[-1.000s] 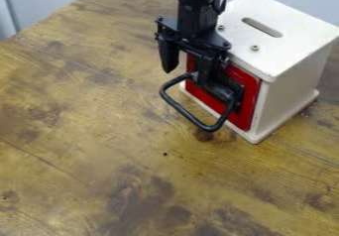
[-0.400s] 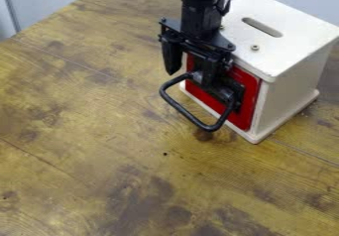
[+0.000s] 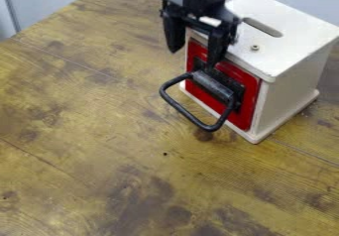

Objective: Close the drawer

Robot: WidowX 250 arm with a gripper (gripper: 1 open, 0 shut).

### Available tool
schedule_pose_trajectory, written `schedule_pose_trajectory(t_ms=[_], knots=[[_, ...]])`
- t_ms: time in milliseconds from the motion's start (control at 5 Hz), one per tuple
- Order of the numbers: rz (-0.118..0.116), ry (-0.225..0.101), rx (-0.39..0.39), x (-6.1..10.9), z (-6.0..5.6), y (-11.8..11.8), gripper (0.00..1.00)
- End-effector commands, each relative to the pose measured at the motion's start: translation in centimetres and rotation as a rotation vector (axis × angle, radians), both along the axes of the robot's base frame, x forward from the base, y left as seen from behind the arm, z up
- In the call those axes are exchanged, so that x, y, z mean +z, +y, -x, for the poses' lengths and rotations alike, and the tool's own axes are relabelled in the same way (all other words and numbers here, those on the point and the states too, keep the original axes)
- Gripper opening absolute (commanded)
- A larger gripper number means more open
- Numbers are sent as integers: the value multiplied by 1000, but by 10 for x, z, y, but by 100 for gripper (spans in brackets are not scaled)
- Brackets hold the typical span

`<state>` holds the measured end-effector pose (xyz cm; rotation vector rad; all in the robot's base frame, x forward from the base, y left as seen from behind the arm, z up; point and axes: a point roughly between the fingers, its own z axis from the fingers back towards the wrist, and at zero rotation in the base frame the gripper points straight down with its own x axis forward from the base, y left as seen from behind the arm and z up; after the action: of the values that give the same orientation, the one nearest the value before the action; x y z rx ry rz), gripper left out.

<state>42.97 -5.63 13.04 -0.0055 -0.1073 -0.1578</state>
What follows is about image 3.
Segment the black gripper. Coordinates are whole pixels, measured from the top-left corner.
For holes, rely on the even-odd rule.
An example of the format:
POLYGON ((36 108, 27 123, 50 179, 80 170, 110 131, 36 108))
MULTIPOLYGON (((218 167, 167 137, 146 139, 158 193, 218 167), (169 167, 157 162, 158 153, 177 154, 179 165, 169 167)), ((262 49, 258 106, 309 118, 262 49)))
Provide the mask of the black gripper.
POLYGON ((207 71, 225 58, 237 42, 241 18, 227 9, 227 0, 162 0, 161 17, 169 50, 175 54, 186 45, 186 28, 209 36, 207 71))

